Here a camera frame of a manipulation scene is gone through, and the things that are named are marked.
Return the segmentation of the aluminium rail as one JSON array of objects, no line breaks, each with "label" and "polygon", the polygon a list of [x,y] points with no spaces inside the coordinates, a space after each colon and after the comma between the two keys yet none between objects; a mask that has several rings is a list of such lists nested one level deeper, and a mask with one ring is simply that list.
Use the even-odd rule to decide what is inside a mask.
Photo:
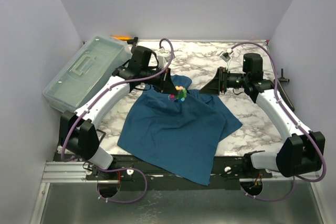
[{"label": "aluminium rail", "polygon": [[[117,174],[115,172],[107,173],[107,175],[103,175],[101,170],[95,170],[91,167],[92,171],[88,171],[87,168],[84,168],[84,162],[47,162],[43,171],[41,183],[109,183],[116,184]],[[135,180],[135,176],[139,175],[142,178],[142,175],[135,171],[135,168],[121,168],[121,179],[124,180]],[[224,174],[225,169],[223,168],[219,172],[212,172],[210,176],[210,181],[214,181],[215,176],[221,177]],[[147,180],[153,181],[156,178],[159,179],[179,179],[183,182],[191,182],[182,178],[181,176],[171,174],[166,170],[151,166],[150,169],[146,172],[145,168],[139,168]],[[262,181],[267,180],[291,180],[290,178],[282,176],[278,172],[271,171],[263,171],[262,173]],[[229,179],[238,179],[240,182],[248,182],[254,180],[257,175],[238,175],[238,172],[227,174]],[[319,175],[319,172],[312,172],[302,175],[306,179],[315,179]]]}]

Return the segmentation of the blue t-shirt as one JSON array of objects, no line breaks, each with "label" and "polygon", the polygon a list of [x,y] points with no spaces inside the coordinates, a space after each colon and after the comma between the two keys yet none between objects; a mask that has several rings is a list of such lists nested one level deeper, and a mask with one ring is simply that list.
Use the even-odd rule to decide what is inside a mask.
[{"label": "blue t-shirt", "polygon": [[131,107],[118,146],[147,163],[207,186],[219,142],[241,126],[218,96],[189,90],[185,101],[174,102],[151,89]]}]

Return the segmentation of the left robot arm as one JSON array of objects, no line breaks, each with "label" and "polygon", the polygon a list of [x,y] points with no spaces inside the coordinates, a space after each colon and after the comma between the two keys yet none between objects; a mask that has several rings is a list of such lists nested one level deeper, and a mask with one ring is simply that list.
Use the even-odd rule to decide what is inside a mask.
[{"label": "left robot arm", "polygon": [[113,157],[100,147],[96,133],[105,115],[141,83],[152,86],[159,93],[178,93],[171,80],[169,62],[162,67],[149,66],[153,54],[149,48],[135,47],[131,59],[115,69],[107,83],[91,100],[75,112],[65,111],[61,115],[61,159],[65,159],[65,151],[69,150],[98,167],[98,173],[104,179],[112,179],[116,175]]}]

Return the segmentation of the colourful plush flower brooch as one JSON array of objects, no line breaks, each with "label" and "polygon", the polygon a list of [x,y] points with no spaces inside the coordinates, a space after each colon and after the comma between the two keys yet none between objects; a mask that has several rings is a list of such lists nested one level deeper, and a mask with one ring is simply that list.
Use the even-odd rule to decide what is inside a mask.
[{"label": "colourful plush flower brooch", "polygon": [[184,102],[187,97],[187,89],[183,86],[176,86],[177,94],[170,94],[169,100],[174,102]]}]

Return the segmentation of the orange tool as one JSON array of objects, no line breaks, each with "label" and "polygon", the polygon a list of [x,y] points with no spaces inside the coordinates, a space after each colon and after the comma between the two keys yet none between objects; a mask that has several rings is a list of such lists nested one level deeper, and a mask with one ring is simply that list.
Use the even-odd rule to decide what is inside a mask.
[{"label": "orange tool", "polygon": [[119,40],[130,40],[131,37],[127,37],[127,36],[114,36],[114,35],[111,35],[112,38],[115,38],[115,39],[119,39]]}]

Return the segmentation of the clear plastic storage box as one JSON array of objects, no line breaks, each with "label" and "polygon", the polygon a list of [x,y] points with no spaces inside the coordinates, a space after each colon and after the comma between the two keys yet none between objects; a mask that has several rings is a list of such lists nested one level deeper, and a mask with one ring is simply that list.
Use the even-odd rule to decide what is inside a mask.
[{"label": "clear plastic storage box", "polygon": [[75,112],[103,88],[114,70],[131,58],[125,41],[95,36],[88,40],[56,77],[43,95],[60,111]]}]

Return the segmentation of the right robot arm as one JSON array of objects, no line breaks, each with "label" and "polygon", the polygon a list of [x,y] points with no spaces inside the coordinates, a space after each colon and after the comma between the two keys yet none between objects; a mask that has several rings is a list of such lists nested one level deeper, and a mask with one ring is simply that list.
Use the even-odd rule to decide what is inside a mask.
[{"label": "right robot arm", "polygon": [[264,79],[261,55],[244,54],[242,73],[219,67],[215,77],[200,89],[200,93],[220,95],[230,88],[244,89],[267,114],[284,141],[278,153],[255,151],[245,154],[241,171],[246,177],[255,177],[261,169],[279,172],[285,177],[321,169],[325,137],[321,132],[313,132],[304,125],[283,102],[274,83]]}]

